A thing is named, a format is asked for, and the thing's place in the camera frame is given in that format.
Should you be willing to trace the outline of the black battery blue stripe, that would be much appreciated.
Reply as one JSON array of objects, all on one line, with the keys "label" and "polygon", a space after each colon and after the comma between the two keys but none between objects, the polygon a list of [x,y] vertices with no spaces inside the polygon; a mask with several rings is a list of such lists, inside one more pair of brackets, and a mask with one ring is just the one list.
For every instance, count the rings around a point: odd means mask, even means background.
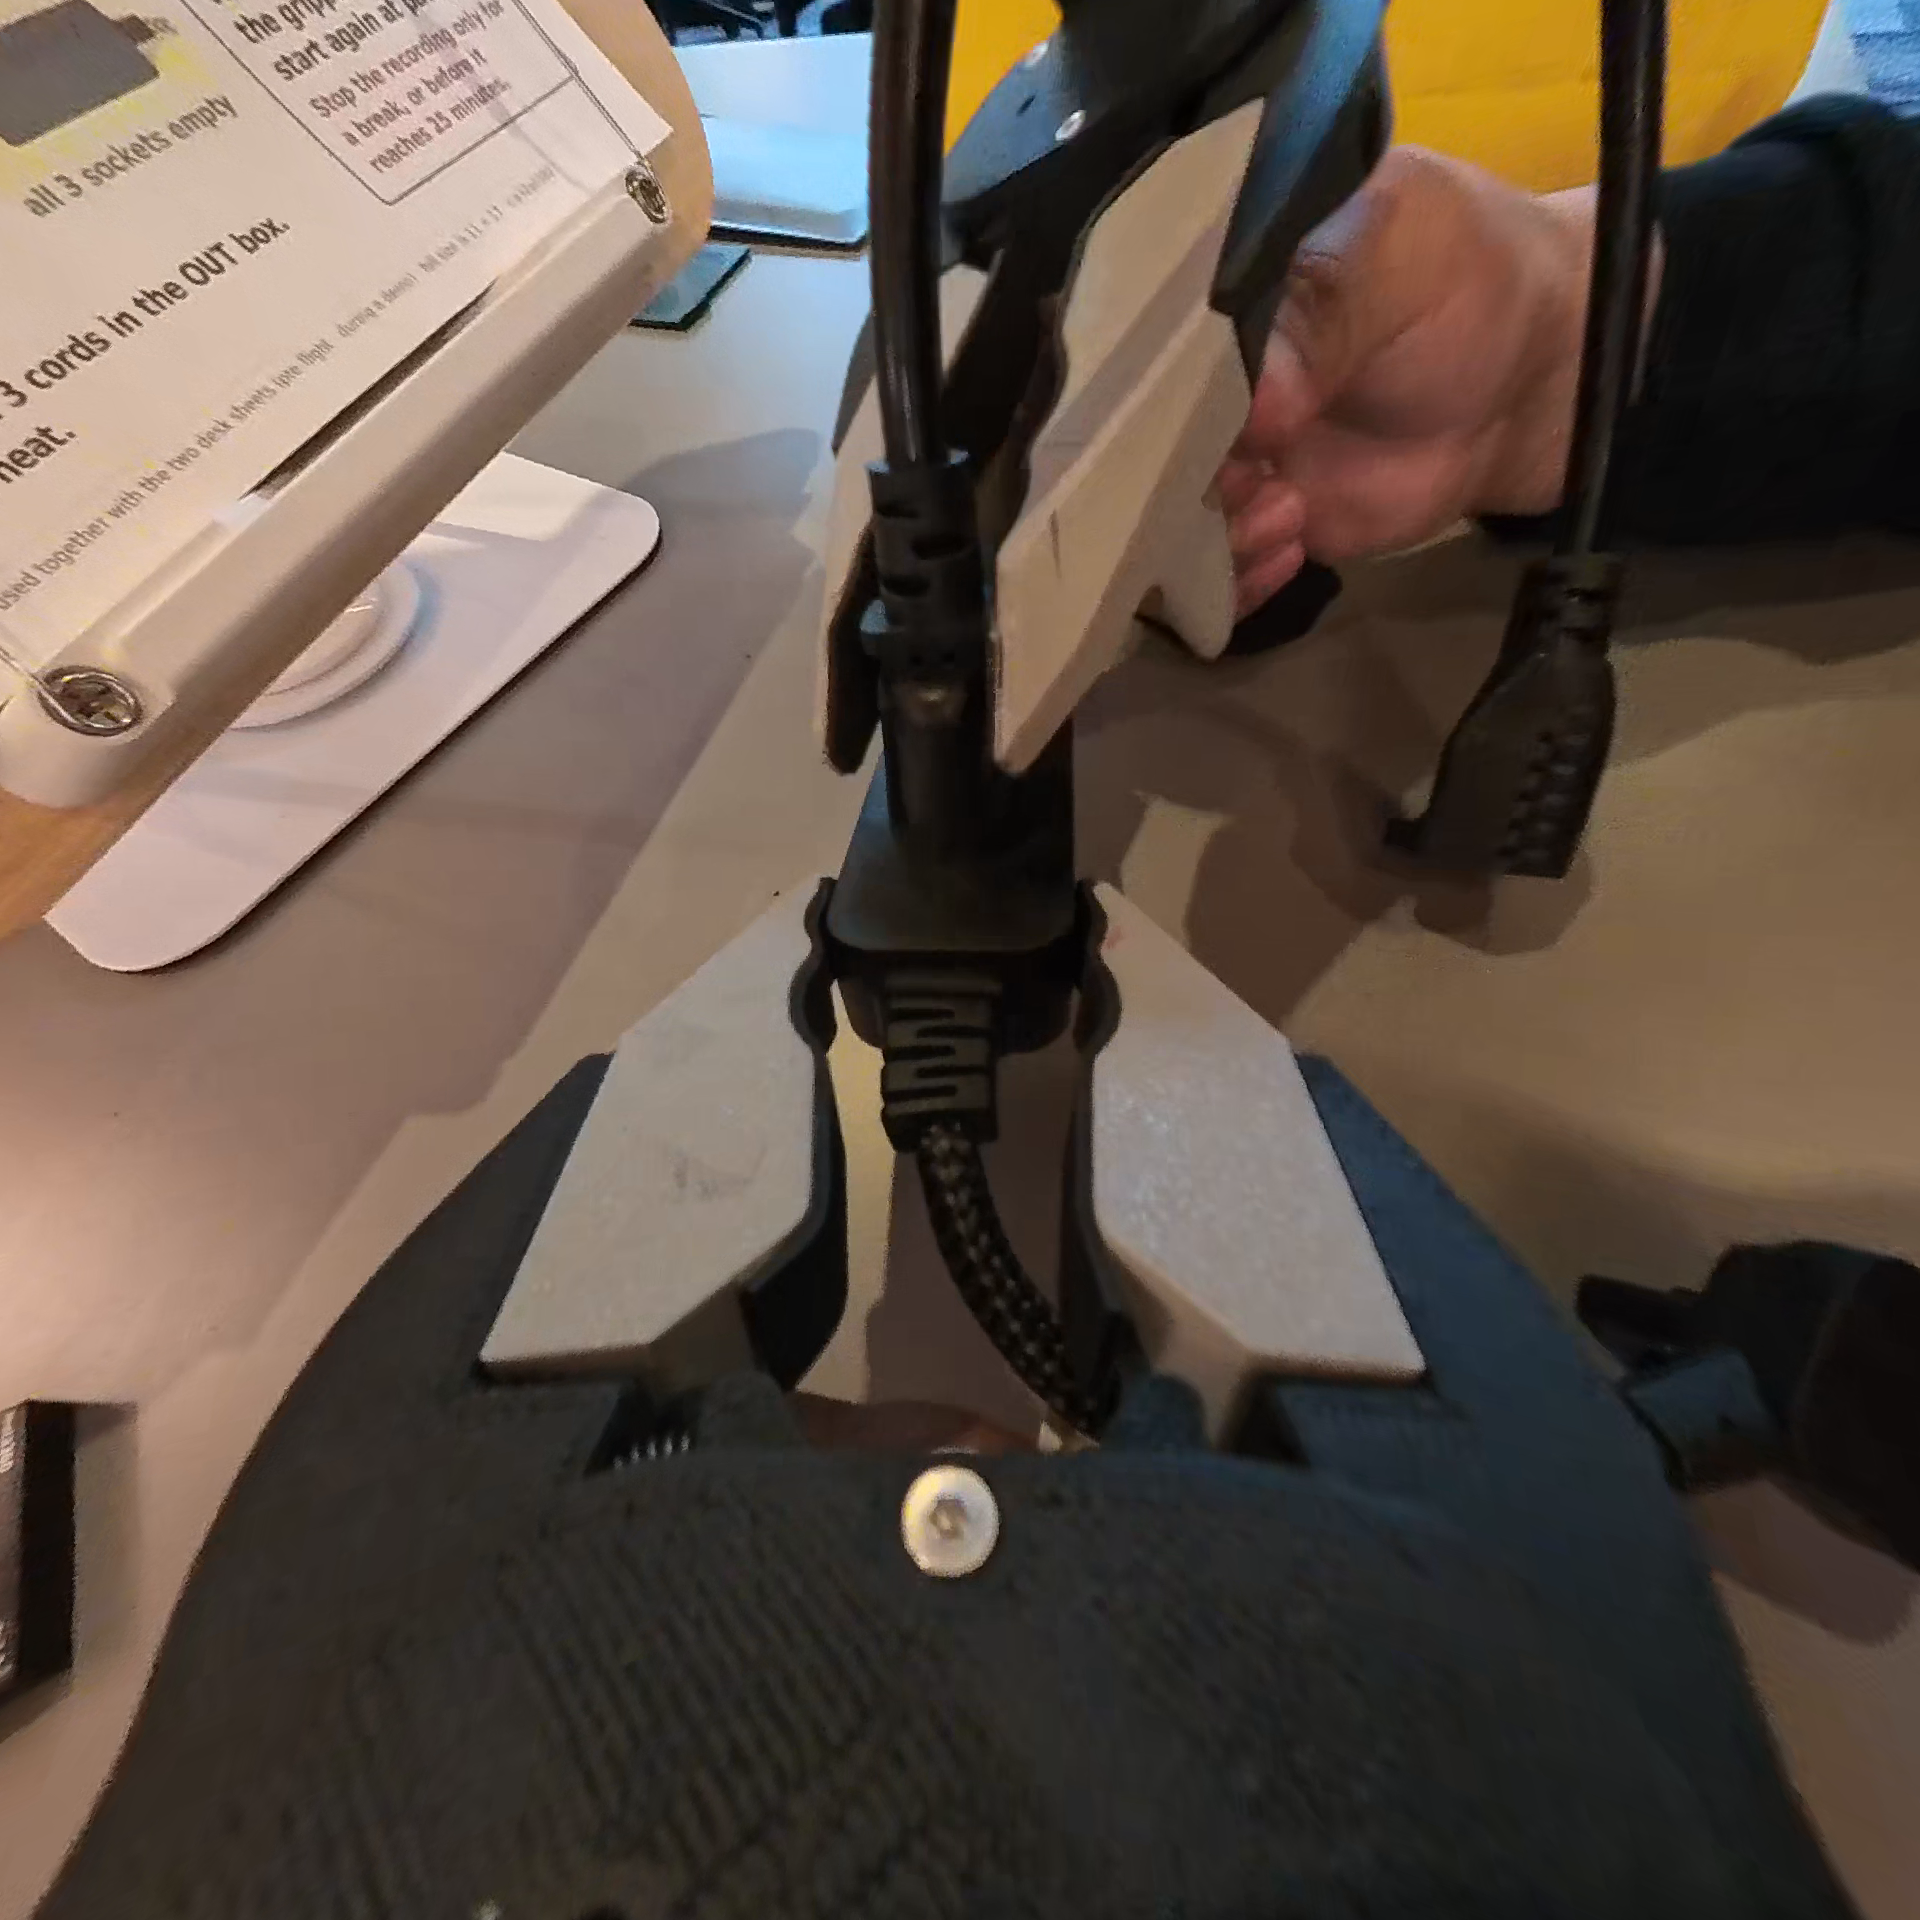
[{"label": "black battery blue stripe", "polygon": [[3,1412],[3,1706],[73,1662],[79,1407],[27,1399]]}]

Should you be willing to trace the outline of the silver flat device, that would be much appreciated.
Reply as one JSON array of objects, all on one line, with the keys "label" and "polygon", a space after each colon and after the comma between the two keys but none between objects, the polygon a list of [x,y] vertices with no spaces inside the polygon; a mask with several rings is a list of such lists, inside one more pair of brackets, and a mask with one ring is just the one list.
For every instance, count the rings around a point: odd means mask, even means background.
[{"label": "silver flat device", "polygon": [[871,219],[874,37],[733,39],[679,49],[728,241],[861,251]]}]

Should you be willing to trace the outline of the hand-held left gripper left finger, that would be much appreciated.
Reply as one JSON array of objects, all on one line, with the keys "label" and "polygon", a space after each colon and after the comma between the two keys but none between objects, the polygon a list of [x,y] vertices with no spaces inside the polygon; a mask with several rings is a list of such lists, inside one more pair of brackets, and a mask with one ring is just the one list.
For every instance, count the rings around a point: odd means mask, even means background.
[{"label": "hand-held left gripper left finger", "polygon": [[493,1379],[800,1382],[849,1308],[833,886],[779,897],[615,1044],[483,1347]]}]

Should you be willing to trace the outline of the black square pad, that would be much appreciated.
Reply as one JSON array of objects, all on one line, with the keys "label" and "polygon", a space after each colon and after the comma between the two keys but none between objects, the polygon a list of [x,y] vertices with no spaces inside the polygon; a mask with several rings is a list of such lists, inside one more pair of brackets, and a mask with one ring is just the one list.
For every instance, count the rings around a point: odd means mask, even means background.
[{"label": "black square pad", "polygon": [[738,243],[704,244],[696,251],[661,293],[635,309],[631,329],[643,331],[690,331],[701,324],[713,302],[745,273],[752,247]]}]

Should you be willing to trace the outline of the yellow plastic bin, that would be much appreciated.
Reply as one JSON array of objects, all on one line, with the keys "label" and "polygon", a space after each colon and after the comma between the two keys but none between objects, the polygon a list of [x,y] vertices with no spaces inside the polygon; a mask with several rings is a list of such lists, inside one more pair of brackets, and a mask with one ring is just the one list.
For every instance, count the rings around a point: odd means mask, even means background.
[{"label": "yellow plastic bin", "polygon": [[[991,89],[1069,21],[1119,37],[1122,70],[1159,81],[1223,19],[1220,5],[959,5],[943,146]],[[1837,5],[1667,5],[1664,161],[1715,156],[1817,81]],[[1593,181],[1600,161],[1600,5],[1384,6],[1393,138],[1477,164],[1532,194]]]}]

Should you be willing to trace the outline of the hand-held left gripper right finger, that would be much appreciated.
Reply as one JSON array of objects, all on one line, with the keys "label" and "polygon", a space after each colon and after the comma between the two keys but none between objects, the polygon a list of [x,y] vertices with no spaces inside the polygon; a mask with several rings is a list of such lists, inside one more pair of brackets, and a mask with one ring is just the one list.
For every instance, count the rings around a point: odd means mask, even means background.
[{"label": "hand-held left gripper right finger", "polygon": [[1149,1367],[1220,1444],[1263,1382],[1419,1386],[1424,1356],[1283,1033],[1116,886],[1091,1212]]}]

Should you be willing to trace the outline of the person's right hand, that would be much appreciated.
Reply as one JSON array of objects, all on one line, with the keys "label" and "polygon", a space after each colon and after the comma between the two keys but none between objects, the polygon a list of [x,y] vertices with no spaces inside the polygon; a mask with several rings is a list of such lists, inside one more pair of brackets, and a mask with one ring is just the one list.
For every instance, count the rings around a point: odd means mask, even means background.
[{"label": "person's right hand", "polygon": [[1393,146],[1300,247],[1217,478],[1237,613],[1568,491],[1597,187]]}]

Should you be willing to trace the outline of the white board stand base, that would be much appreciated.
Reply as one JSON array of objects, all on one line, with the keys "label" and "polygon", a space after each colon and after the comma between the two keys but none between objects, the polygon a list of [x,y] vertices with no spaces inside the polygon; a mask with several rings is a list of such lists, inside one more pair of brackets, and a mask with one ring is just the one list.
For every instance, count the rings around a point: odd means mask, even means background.
[{"label": "white board stand base", "polygon": [[383,626],[229,730],[48,927],[117,974],[216,943],[644,569],[661,530],[643,497],[499,455],[393,565]]}]

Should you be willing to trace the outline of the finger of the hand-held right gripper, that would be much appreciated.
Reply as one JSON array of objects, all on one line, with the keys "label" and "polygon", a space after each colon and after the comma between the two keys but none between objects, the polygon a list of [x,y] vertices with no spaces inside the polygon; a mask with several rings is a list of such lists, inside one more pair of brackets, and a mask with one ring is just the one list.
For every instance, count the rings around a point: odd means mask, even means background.
[{"label": "finger of the hand-held right gripper", "polygon": [[1141,619],[1203,660],[1229,644],[1217,474],[1253,383],[1210,293],[1259,119],[1248,103],[1173,141],[1097,213],[1073,260],[1063,383],[996,555],[993,749],[1004,772],[1043,754]]},{"label": "finger of the hand-held right gripper", "polygon": [[827,766],[842,777],[861,767],[880,727],[879,675],[861,636],[861,619],[875,603],[874,502],[836,497],[823,543],[817,732]]}]

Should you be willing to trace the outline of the person's right forearm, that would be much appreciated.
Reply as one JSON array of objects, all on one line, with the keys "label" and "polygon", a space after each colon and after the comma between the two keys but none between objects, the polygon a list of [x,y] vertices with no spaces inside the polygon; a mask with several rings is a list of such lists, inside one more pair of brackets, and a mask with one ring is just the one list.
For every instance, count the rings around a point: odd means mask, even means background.
[{"label": "person's right forearm", "polygon": [[1672,170],[1608,543],[1919,529],[1919,133],[1819,95]]}]

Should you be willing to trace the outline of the wooden instruction sheet board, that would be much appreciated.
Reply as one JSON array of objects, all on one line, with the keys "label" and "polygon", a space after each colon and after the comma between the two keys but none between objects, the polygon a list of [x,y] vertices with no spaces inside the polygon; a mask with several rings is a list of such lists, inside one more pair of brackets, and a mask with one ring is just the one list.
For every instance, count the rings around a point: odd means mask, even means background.
[{"label": "wooden instruction sheet board", "polygon": [[4,5],[4,935],[690,259],[647,5]]}]

